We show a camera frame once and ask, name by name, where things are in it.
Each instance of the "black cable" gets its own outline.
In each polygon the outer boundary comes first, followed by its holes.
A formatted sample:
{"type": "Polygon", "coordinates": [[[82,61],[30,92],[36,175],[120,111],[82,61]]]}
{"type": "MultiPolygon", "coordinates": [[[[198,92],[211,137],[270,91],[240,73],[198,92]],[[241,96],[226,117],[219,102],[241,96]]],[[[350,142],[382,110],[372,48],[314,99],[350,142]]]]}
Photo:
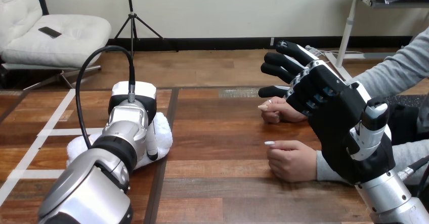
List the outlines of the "black cable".
{"type": "Polygon", "coordinates": [[[420,158],[420,160],[414,162],[413,164],[409,165],[408,167],[411,168],[414,172],[416,172],[421,167],[423,167],[427,162],[429,162],[429,156],[420,158]]]}
{"type": "Polygon", "coordinates": [[[424,184],[426,183],[428,176],[429,176],[429,165],[426,167],[426,170],[424,171],[424,174],[421,177],[420,183],[418,184],[418,189],[416,193],[417,198],[420,196],[421,192],[423,192],[424,184]]]}
{"type": "Polygon", "coordinates": [[[126,57],[128,58],[128,63],[130,64],[130,78],[128,80],[128,93],[131,93],[131,85],[136,85],[136,76],[134,73],[134,64],[133,64],[133,58],[131,57],[130,53],[123,47],[120,46],[105,46],[102,47],[96,51],[94,51],[88,59],[84,62],[82,67],[80,68],[79,75],[77,76],[76,80],[76,107],[77,107],[77,116],[79,118],[79,124],[80,129],[82,130],[83,138],[85,139],[85,143],[87,144],[88,149],[91,148],[90,139],[88,138],[87,129],[85,128],[85,124],[83,122],[83,116],[82,116],[82,106],[80,105],[80,81],[82,80],[83,74],[85,73],[85,69],[89,65],[89,63],[93,60],[93,58],[98,55],[101,52],[104,51],[121,51],[123,52],[126,57]]]}

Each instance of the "white tape line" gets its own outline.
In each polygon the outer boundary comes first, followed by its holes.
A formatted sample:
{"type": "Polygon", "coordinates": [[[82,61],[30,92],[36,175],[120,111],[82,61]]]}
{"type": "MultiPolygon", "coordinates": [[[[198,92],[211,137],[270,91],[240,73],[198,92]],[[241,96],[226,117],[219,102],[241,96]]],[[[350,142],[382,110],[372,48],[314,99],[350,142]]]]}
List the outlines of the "white tape line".
{"type": "MultiPolygon", "coordinates": [[[[87,128],[87,133],[89,135],[100,133],[103,128],[87,128]]],[[[51,130],[42,130],[37,136],[81,136],[82,130],[77,129],[51,129],[51,130]]]]}
{"type": "Polygon", "coordinates": [[[63,169],[55,170],[25,170],[21,179],[57,179],[62,173],[63,169]]]}
{"type": "MultiPolygon", "coordinates": [[[[57,124],[58,120],[60,119],[61,115],[64,113],[64,111],[67,109],[67,106],[70,104],[71,100],[73,99],[75,95],[75,90],[71,89],[66,97],[64,97],[61,104],[58,106],[57,110],[52,114],[51,118],[48,120],[46,125],[43,127],[43,130],[52,130],[54,128],[55,124],[57,124]]],[[[34,157],[36,156],[37,152],[39,151],[39,148],[43,145],[45,142],[47,136],[38,136],[36,140],[34,140],[33,144],[31,144],[30,148],[28,149],[27,153],[25,153],[24,157],[21,159],[21,161],[16,166],[15,170],[11,172],[11,174],[8,176],[8,179],[5,181],[3,186],[0,188],[0,206],[3,205],[4,201],[18,182],[19,178],[24,173],[24,170],[27,169],[27,167],[30,165],[30,163],[33,161],[34,157]]]]}

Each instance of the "black baseboard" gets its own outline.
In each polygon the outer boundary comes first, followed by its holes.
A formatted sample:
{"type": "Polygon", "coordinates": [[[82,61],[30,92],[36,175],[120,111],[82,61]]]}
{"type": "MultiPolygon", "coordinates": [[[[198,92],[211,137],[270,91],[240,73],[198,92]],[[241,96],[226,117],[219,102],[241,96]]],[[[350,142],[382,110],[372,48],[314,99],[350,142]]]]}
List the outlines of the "black baseboard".
{"type": "MultiPolygon", "coordinates": [[[[338,48],[341,36],[328,37],[278,37],[301,46],[310,45],[315,48],[338,48]]],[[[411,36],[352,36],[348,48],[400,48],[411,41],[411,36]]],[[[134,44],[135,51],[191,51],[191,50],[255,50],[273,49],[271,38],[139,38],[134,44]]],[[[131,47],[131,39],[109,39],[108,45],[126,48],[131,47]]]]}

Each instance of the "white wall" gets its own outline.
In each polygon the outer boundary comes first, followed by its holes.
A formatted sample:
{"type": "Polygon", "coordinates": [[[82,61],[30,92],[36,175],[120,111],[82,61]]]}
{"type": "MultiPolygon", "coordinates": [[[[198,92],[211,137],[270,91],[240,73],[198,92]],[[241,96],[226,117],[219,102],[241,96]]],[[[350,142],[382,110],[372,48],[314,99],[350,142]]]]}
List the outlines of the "white wall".
{"type": "MultiPolygon", "coordinates": [[[[107,19],[113,38],[128,0],[46,0],[51,14],[107,19]]],[[[134,11],[164,37],[292,37],[342,35],[351,0],[133,0],[134,11]]],[[[369,9],[359,2],[352,35],[412,35],[426,10],[369,9]]],[[[120,37],[130,36],[130,26],[120,37]]],[[[139,37],[155,37],[138,23],[139,37]]]]}

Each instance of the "woman's hand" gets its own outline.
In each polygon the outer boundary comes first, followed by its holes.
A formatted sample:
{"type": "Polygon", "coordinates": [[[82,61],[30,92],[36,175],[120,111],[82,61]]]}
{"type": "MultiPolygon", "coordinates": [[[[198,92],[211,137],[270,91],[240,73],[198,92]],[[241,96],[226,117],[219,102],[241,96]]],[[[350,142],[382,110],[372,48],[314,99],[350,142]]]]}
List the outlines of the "woman's hand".
{"type": "Polygon", "coordinates": [[[307,117],[298,111],[294,110],[285,99],[279,97],[273,97],[258,108],[262,111],[261,117],[268,123],[278,123],[282,121],[288,122],[300,122],[306,120],[307,117]]]}
{"type": "Polygon", "coordinates": [[[288,182],[317,179],[316,151],[299,141],[276,141],[267,150],[274,175],[288,182]]]}

